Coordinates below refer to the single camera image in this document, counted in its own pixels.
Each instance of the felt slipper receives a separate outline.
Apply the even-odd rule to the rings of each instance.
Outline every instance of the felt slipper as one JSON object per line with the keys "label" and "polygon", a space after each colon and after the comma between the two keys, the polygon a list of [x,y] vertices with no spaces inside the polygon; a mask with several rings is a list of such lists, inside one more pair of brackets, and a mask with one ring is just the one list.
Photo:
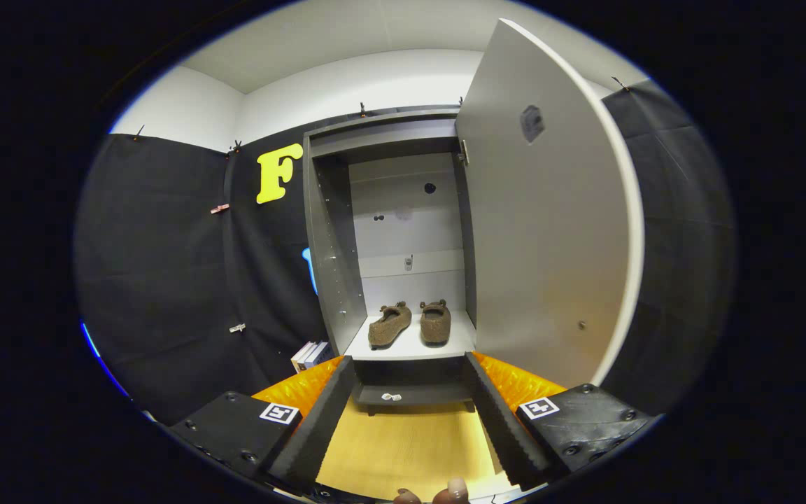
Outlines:
{"label": "felt slipper", "polygon": [[450,340],[451,316],[447,301],[419,305],[422,309],[422,339],[432,347],[442,347]]}
{"label": "felt slipper", "polygon": [[375,322],[369,323],[369,345],[372,350],[387,348],[403,329],[412,322],[412,311],[407,309],[406,301],[400,301],[397,306],[382,306],[384,315]]}

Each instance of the black fabric backdrop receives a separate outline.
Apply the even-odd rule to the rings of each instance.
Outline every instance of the black fabric backdrop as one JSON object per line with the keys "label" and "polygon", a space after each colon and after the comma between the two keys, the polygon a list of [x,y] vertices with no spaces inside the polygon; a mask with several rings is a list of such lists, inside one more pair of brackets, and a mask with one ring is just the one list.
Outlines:
{"label": "black fabric backdrop", "polygon": [[722,334],[736,273],[732,204],[698,126],[652,80],[602,103],[630,150],[646,236],[636,312],[602,388],[662,414],[698,379]]}
{"label": "black fabric backdrop", "polygon": [[[227,390],[256,393],[291,376],[289,358],[327,339],[302,256],[303,160],[281,182],[284,197],[258,204],[257,158],[359,117],[271,134],[228,160],[178,141],[106,137],[77,214],[77,287],[92,341],[138,407],[174,424]],[[238,323],[246,328],[230,332]]]}

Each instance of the cabinet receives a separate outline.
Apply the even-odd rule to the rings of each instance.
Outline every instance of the cabinet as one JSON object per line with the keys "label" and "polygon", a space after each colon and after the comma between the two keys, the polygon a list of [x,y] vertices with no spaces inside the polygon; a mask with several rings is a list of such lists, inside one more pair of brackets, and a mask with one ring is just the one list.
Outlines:
{"label": "cabinet", "polygon": [[[400,373],[480,351],[566,387],[598,385],[621,348],[643,251],[629,153],[585,80],[509,20],[460,108],[305,134],[304,206],[330,344],[369,367],[363,377],[394,361],[383,379],[405,386]],[[432,348],[418,304],[441,298],[451,338]],[[369,323],[400,300],[412,324],[372,351]]]}

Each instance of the orange padding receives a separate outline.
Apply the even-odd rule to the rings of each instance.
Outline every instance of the orange padding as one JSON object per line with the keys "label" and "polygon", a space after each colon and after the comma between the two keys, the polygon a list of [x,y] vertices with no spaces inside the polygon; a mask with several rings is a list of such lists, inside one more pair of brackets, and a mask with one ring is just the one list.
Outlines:
{"label": "orange padding", "polygon": [[260,390],[252,395],[252,398],[268,403],[294,406],[300,409],[301,418],[306,418],[313,409],[313,405],[316,404],[316,399],[325,389],[325,384],[338,369],[342,358],[344,358],[343,355],[327,360],[318,366],[310,367],[309,370],[301,371],[293,377],[288,377],[269,388]]}
{"label": "orange padding", "polygon": [[522,370],[520,367],[503,363],[502,360],[487,357],[476,351],[472,353],[483,367],[483,372],[487,373],[487,377],[492,381],[493,386],[496,386],[496,389],[499,390],[500,396],[509,406],[509,409],[512,410],[512,414],[518,409],[519,405],[568,390],[533,373],[528,373],[528,371]]}

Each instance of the finger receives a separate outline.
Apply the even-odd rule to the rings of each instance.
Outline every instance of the finger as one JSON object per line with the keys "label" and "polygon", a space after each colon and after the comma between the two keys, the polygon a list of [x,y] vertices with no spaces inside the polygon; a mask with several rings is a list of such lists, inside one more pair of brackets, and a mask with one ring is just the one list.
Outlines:
{"label": "finger", "polygon": [[406,490],[405,488],[397,490],[397,494],[399,495],[394,497],[394,501],[391,504],[422,504],[421,498],[416,497],[413,492]]}
{"label": "finger", "polygon": [[468,488],[462,478],[450,479],[445,490],[441,490],[434,496],[432,504],[467,504]]}

